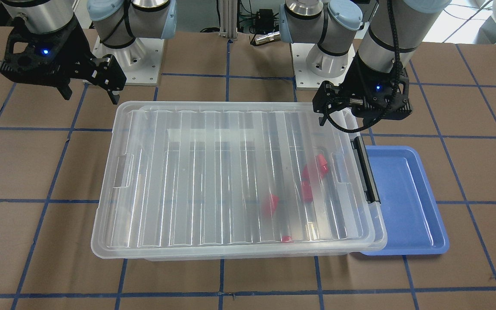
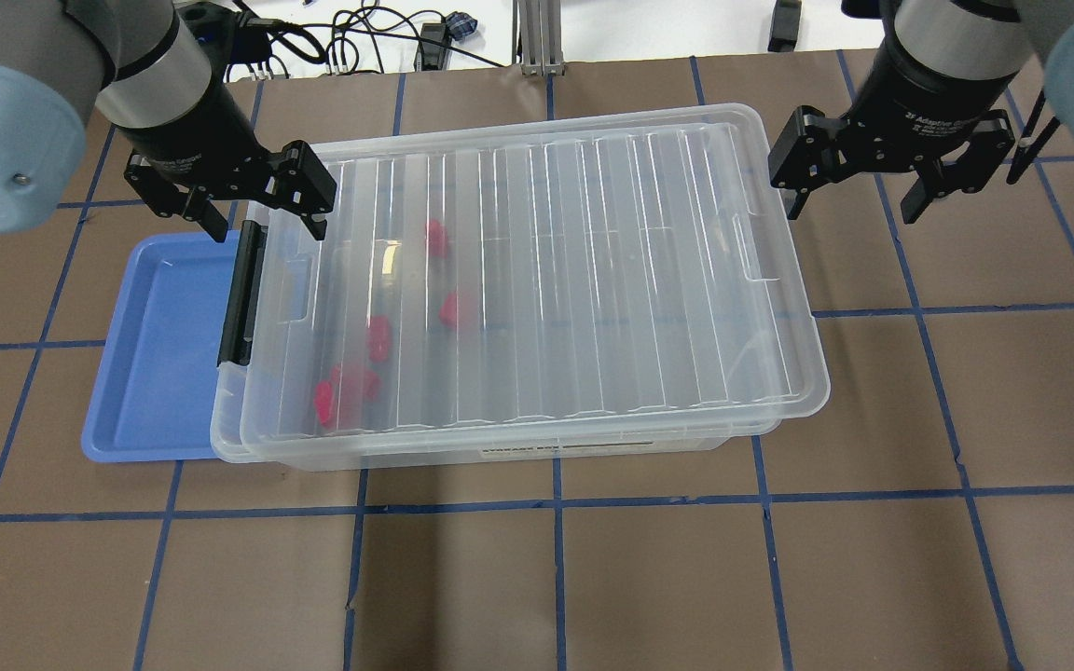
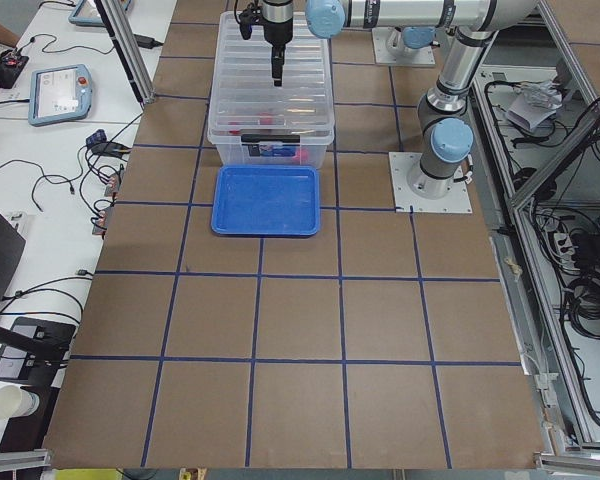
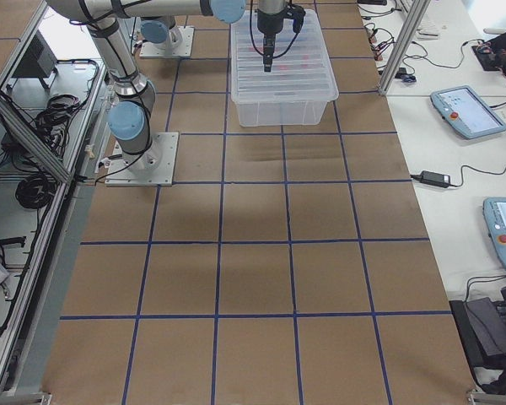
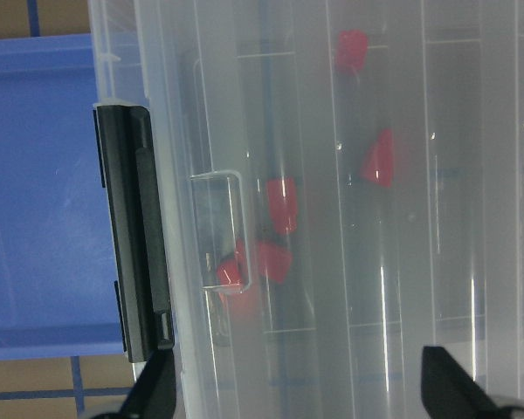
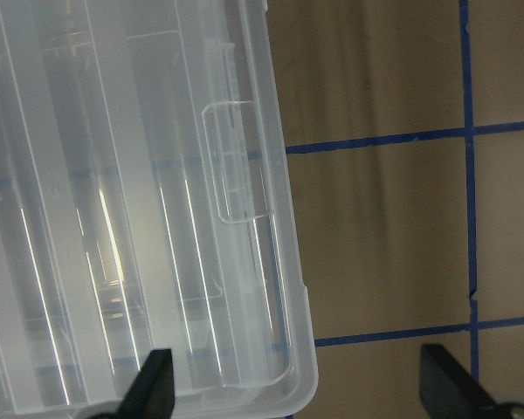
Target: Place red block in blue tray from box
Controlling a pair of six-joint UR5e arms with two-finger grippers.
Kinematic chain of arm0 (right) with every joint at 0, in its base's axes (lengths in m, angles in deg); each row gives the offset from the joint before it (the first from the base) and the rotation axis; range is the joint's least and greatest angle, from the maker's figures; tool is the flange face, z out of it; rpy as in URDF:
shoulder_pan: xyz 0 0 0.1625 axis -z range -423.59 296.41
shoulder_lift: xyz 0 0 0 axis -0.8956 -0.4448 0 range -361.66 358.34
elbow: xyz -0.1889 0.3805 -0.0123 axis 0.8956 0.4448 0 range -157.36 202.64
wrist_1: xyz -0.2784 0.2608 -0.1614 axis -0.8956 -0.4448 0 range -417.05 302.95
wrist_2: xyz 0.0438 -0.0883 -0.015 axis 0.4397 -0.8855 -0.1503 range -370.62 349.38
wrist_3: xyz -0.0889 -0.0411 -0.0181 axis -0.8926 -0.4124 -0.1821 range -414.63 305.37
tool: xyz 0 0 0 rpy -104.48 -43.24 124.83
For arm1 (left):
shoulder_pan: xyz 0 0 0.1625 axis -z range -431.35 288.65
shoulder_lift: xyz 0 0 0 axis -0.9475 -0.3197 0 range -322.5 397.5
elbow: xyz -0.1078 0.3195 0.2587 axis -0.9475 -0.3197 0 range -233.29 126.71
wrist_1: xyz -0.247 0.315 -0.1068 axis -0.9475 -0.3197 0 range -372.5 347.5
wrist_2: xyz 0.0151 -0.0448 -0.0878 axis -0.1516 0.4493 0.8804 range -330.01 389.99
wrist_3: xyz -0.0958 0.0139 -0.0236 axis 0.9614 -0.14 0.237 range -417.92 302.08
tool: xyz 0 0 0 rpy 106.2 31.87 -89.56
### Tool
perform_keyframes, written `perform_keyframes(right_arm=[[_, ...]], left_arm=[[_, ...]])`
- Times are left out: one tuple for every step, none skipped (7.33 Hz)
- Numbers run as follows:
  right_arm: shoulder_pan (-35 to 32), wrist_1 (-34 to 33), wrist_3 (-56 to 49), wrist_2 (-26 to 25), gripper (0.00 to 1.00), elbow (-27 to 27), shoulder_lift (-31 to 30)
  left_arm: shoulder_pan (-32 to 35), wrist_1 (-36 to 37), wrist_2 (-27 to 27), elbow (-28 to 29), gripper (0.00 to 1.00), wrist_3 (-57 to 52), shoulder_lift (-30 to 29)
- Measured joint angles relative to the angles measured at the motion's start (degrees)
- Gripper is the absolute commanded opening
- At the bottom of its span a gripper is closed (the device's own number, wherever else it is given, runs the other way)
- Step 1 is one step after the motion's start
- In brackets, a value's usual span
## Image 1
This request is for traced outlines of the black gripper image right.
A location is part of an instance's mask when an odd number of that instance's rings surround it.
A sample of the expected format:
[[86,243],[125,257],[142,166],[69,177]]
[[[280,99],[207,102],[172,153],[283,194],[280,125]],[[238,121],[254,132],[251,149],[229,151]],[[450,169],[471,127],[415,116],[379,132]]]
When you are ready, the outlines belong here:
[[395,78],[394,71],[375,71],[354,57],[341,84],[324,81],[313,97],[313,112],[322,114],[319,126],[325,126],[329,114],[346,108],[357,118],[378,118],[392,98]]

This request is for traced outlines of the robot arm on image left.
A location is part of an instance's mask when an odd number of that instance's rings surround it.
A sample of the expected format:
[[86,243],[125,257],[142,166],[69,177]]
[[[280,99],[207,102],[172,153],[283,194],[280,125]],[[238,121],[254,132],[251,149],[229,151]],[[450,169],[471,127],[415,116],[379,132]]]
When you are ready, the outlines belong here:
[[89,0],[89,18],[109,50],[97,57],[65,0],[2,4],[12,17],[12,31],[0,73],[15,83],[56,88],[65,100],[73,94],[71,80],[83,79],[118,104],[127,80],[125,69],[142,60],[140,39],[171,39],[177,28],[174,0]]

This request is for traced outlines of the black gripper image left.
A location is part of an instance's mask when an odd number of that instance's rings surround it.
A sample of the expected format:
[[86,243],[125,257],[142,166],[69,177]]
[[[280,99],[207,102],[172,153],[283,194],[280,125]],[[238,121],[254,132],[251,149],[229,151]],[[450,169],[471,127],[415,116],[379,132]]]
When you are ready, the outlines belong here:
[[55,87],[64,100],[73,95],[71,79],[89,79],[118,104],[127,77],[114,55],[96,58],[77,18],[61,29],[34,34],[25,20],[14,18],[0,73],[16,83]]

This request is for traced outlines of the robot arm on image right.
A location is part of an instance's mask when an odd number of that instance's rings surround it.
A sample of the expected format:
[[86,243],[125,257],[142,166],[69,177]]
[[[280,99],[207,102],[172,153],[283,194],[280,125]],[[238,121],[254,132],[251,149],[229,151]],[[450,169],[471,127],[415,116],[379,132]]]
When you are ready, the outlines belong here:
[[[313,97],[319,125],[354,133],[382,120],[412,114],[406,65],[449,0],[380,0],[342,83],[323,81]],[[307,64],[336,76],[347,59],[363,14],[350,0],[286,0],[279,31],[286,43],[313,44]]]

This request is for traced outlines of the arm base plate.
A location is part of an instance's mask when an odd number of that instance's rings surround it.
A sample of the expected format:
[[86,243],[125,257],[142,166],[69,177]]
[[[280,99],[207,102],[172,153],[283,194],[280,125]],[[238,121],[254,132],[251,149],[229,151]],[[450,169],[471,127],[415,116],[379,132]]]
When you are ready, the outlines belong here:
[[98,58],[112,54],[116,57],[126,75],[127,86],[156,86],[164,51],[163,39],[136,38],[132,45],[122,49],[112,49],[100,43],[94,44],[93,53]]
[[331,56],[317,44],[292,43],[291,55],[296,86],[299,90],[317,90],[322,82],[342,83],[355,57],[353,45],[342,56]]

